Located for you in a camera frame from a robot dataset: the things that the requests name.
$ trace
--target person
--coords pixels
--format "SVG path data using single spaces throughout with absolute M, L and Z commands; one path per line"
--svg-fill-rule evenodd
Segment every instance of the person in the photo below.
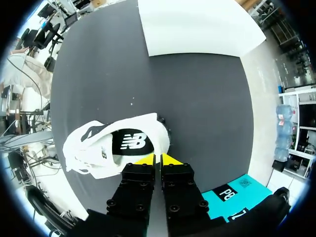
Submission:
M 13 84 L 21 85 L 24 88 L 31 87 L 38 94 L 50 99 L 52 73 L 42 63 L 27 56 L 25 54 L 27 50 L 28 48 L 15 49 L 7 58 L 3 58 L 0 65 L 0 93 L 5 87 Z

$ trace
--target black label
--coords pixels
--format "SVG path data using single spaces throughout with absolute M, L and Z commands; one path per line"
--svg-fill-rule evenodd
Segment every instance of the black label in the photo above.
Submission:
M 112 133 L 112 153 L 120 156 L 141 156 L 154 151 L 154 146 L 140 130 L 125 128 Z
M 233 221 L 233 220 L 235 220 L 236 218 L 242 216 L 243 214 L 246 214 L 248 211 L 249 211 L 249 210 L 245 207 L 243 210 L 241 210 L 240 212 L 235 213 L 235 214 L 232 215 L 232 216 L 229 216 L 227 219 L 228 219 L 229 221 Z
M 213 192 L 219 197 L 222 201 L 227 201 L 231 197 L 237 194 L 237 192 L 228 184 L 224 184 L 213 189 Z

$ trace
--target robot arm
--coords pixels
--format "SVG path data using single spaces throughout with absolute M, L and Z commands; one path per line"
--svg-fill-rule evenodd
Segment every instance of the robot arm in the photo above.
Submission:
M 170 237 L 266 235 L 289 212 L 289 191 L 281 188 L 232 222 L 226 223 L 223 217 L 210 219 L 207 212 L 211 203 L 209 206 L 196 186 L 191 166 L 167 154 L 160 159 Z M 80 221 L 68 236 L 145 237 L 155 185 L 155 160 L 156 156 L 151 154 L 135 164 L 127 164 L 118 189 L 107 201 L 108 213 L 88 210 L 87 220 Z

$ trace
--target monitor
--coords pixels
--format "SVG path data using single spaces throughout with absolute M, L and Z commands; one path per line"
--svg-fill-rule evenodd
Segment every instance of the monitor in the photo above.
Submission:
M 78 17 L 77 17 L 77 13 L 74 13 L 65 19 L 66 27 L 67 28 L 70 27 L 76 21 L 78 21 Z
M 47 18 L 49 17 L 51 14 L 53 14 L 55 11 L 55 9 L 49 5 L 49 4 L 46 4 L 43 9 L 38 13 L 38 16 L 39 17 L 43 17 L 43 18 Z

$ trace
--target qr code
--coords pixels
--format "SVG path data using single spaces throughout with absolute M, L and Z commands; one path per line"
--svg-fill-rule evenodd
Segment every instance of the qr code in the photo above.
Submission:
M 249 180 L 247 180 L 247 179 L 242 179 L 242 180 L 239 181 L 239 183 L 240 183 L 240 185 L 242 185 L 244 188 L 248 187 L 248 186 L 251 184 L 251 182 L 250 182 Z

